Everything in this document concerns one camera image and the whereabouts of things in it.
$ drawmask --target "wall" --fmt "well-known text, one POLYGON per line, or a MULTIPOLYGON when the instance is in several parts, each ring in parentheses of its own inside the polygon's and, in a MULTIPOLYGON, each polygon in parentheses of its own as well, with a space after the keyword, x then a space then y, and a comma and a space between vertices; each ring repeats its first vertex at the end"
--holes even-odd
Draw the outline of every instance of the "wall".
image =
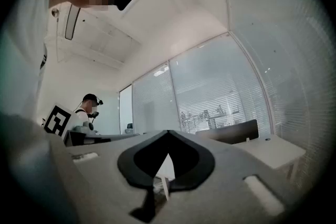
POLYGON ((132 86, 120 92, 120 132, 125 134, 127 124, 133 123, 132 116, 132 86))
POLYGON ((164 61, 226 31, 211 13, 198 6, 185 11, 127 59, 118 74, 116 89, 123 89, 164 61))
POLYGON ((37 122, 41 124, 55 102, 74 110, 87 93, 101 98, 100 115, 95 119, 95 129, 101 134, 120 134, 118 96, 113 91, 116 71, 81 56, 63 53, 56 44, 47 44, 48 58, 41 84, 37 107, 37 122))
POLYGON ((319 0, 228 0, 230 30, 270 98, 275 134, 307 150, 296 183, 310 189, 333 149, 335 36, 319 0))

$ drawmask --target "ceiling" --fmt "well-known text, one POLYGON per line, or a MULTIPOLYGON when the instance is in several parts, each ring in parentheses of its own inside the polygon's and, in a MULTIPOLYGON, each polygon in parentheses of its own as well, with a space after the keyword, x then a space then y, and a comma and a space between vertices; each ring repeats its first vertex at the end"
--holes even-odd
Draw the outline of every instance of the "ceiling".
MULTIPOLYGON (((68 41, 64 36, 71 4, 63 3, 57 6, 58 49, 120 69, 159 29, 195 5, 205 8, 227 26, 225 0, 133 0, 123 11, 115 6, 81 9, 73 39, 68 41)), ((55 39, 56 28, 56 19, 50 15, 46 43, 55 39)))

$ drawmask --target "white wall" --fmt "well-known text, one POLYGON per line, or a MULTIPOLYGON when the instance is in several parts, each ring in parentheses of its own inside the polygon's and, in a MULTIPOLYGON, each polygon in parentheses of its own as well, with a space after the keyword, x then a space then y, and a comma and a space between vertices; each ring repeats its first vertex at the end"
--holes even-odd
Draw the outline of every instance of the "white wall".
POLYGON ((118 74, 116 89, 123 89, 163 62, 226 31, 217 18, 199 6, 185 11, 127 59, 118 74))
POLYGON ((120 132, 125 134, 127 124, 133 123, 132 116, 132 86, 120 92, 120 132))
POLYGON ((37 122, 41 124, 55 102, 74 110, 87 93, 103 100, 94 126, 101 134, 119 134, 119 94, 113 90, 116 71, 81 56, 64 54, 55 42, 47 44, 48 58, 38 99, 37 122))

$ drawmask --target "white desk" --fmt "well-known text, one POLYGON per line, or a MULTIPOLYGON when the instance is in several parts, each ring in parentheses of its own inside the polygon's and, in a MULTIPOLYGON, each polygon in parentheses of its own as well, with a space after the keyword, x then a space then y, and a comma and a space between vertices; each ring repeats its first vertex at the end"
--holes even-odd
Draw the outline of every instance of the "white desk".
POLYGON ((291 165, 289 179, 293 181, 300 157, 306 153, 302 148, 289 143, 277 135, 268 135, 238 143, 239 147, 273 169, 291 165))

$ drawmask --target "desk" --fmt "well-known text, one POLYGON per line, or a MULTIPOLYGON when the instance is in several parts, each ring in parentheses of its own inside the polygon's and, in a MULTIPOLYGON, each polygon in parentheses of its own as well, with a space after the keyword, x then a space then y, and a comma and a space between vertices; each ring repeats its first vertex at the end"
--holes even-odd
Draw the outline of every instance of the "desk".
POLYGON ((273 169, 291 165, 288 178, 293 181, 300 157, 306 153, 302 148, 283 140, 277 135, 268 135, 257 139, 234 144, 245 150, 273 169))

